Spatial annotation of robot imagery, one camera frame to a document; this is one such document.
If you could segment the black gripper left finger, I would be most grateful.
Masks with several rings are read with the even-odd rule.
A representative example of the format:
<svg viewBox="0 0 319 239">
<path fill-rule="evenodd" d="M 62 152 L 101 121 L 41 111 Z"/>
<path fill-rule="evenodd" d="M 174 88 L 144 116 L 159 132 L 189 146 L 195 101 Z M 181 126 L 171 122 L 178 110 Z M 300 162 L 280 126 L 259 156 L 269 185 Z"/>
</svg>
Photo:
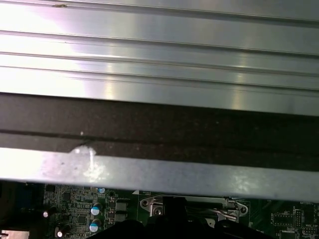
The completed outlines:
<svg viewBox="0 0 319 239">
<path fill-rule="evenodd" d="M 125 220 L 109 229 L 90 236 L 91 239 L 159 239 L 174 229 L 174 199 L 163 198 L 163 214 L 152 216 L 146 225 L 136 220 Z"/>
</svg>

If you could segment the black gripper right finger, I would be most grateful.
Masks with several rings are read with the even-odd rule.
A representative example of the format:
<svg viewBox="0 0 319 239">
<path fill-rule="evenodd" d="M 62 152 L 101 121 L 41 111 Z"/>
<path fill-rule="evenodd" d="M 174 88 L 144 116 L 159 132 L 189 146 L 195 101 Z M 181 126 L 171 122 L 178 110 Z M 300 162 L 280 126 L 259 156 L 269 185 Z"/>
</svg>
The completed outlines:
<svg viewBox="0 0 319 239">
<path fill-rule="evenodd" d="M 178 239 L 270 239 L 271 237 L 239 223 L 238 203 L 189 202 L 174 198 L 174 236 Z"/>
</svg>

